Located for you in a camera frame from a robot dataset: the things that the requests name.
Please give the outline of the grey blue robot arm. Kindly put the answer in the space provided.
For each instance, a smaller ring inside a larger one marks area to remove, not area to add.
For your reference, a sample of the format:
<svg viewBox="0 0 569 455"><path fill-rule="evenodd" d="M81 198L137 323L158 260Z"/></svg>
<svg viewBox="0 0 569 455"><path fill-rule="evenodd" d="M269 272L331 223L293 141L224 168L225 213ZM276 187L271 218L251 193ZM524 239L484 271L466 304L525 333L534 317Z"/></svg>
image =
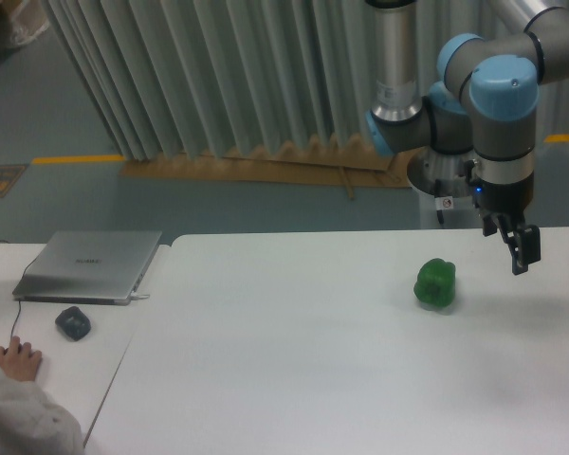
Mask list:
<svg viewBox="0 0 569 455"><path fill-rule="evenodd" d="M500 234L515 274L541 257L525 221L533 197L540 88L569 79L569 9L556 1L494 1L508 35L449 39L436 62L438 96L417 88L414 1L373 1L376 94L366 113L380 155L428 147L465 158L463 176L487 236Z"/></svg>

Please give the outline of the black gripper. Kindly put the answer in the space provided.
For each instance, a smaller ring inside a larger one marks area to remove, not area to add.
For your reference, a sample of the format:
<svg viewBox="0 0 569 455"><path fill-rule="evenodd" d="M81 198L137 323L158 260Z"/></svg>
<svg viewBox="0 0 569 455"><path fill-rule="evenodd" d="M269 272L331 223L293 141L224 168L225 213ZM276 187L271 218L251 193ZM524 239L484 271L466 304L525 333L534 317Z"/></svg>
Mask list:
<svg viewBox="0 0 569 455"><path fill-rule="evenodd" d="M531 264L541 260L541 233L535 225L525 223L524 211L534 194L534 173L524 178L514 176L515 181L494 182L485 178L480 166L487 161L469 160L464 163L464 177L472 196L472 204L484 214L485 237L500 230L502 239L511 255L512 273L526 273Z"/></svg>

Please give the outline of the grey sleeved forearm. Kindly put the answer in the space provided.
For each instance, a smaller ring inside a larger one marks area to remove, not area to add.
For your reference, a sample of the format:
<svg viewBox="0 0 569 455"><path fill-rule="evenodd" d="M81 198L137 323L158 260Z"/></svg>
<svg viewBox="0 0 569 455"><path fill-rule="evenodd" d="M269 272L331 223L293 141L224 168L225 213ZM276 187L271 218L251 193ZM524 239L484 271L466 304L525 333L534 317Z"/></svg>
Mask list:
<svg viewBox="0 0 569 455"><path fill-rule="evenodd" d="M0 454L83 454L79 422L34 382L0 368Z"/></svg>

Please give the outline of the person's right hand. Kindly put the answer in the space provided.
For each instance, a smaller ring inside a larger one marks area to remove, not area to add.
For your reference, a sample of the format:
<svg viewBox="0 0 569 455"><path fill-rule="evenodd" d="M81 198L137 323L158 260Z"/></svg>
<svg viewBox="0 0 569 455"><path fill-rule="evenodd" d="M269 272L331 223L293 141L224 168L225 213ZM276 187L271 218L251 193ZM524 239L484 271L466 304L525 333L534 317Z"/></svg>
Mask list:
<svg viewBox="0 0 569 455"><path fill-rule="evenodd" d="M0 368L4 374L19 382L34 382L37 378L43 353L34 350L29 342L31 350L29 355L10 355L8 347L0 346Z"/></svg>

